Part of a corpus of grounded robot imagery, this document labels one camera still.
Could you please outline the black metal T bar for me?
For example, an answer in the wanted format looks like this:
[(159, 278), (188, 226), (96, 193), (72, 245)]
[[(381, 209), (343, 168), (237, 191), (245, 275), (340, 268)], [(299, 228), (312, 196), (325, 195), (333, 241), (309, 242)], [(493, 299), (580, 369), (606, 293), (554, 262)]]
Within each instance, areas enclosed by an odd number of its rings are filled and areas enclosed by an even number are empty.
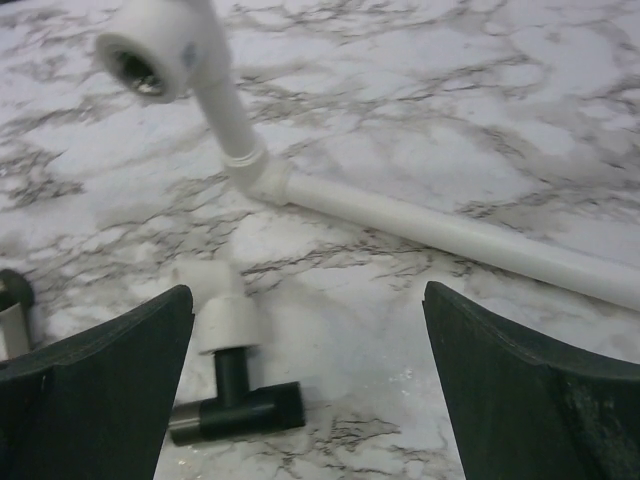
[(30, 310), (35, 293), (29, 281), (11, 269), (1, 271), (1, 361), (31, 351)]

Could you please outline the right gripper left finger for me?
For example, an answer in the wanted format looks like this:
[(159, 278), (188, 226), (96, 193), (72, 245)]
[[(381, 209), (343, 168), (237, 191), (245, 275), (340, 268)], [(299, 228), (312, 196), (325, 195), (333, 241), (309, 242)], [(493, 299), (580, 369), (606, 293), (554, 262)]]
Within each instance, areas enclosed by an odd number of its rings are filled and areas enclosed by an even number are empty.
[(151, 479), (194, 315), (174, 286), (1, 365), (4, 479)]

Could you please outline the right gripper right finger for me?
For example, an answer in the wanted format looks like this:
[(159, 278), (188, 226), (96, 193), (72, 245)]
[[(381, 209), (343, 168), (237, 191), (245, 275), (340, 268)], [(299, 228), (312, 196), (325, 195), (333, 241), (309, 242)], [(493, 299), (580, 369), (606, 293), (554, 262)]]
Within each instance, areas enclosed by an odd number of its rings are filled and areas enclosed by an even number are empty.
[(431, 281), (423, 310), (468, 479), (636, 479), (639, 367)]

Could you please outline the small white pipe elbow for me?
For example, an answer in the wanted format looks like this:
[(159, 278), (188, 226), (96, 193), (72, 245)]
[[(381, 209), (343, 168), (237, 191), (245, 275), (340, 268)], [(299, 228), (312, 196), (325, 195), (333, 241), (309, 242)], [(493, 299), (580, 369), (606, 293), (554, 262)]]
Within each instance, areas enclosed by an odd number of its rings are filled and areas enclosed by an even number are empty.
[(255, 347), (263, 343), (263, 328), (255, 301), (231, 263), (222, 260), (182, 260), (174, 264), (172, 280), (189, 287), (195, 315), (197, 352)]

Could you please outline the white PVC pipe assembly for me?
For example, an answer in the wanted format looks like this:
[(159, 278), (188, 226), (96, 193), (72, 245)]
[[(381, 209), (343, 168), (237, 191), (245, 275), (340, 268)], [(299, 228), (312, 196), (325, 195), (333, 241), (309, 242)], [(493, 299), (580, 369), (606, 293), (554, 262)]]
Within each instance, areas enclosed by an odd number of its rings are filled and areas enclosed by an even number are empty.
[(245, 195), (294, 204), (621, 307), (639, 308), (639, 270), (515, 232), (322, 180), (273, 158), (231, 77), (209, 1), (128, 1), (95, 41), (105, 70), (139, 98), (168, 104), (191, 89)]

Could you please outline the black pipe tee fitting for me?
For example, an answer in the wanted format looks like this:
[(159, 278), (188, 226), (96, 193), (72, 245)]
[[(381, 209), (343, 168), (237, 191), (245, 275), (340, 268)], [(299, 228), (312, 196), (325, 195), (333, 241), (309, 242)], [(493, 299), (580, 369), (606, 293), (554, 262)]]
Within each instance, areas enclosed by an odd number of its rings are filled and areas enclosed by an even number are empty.
[(245, 347), (218, 350), (213, 361), (217, 396), (173, 409), (168, 433), (175, 445), (271, 434), (306, 425), (298, 382), (252, 390)]

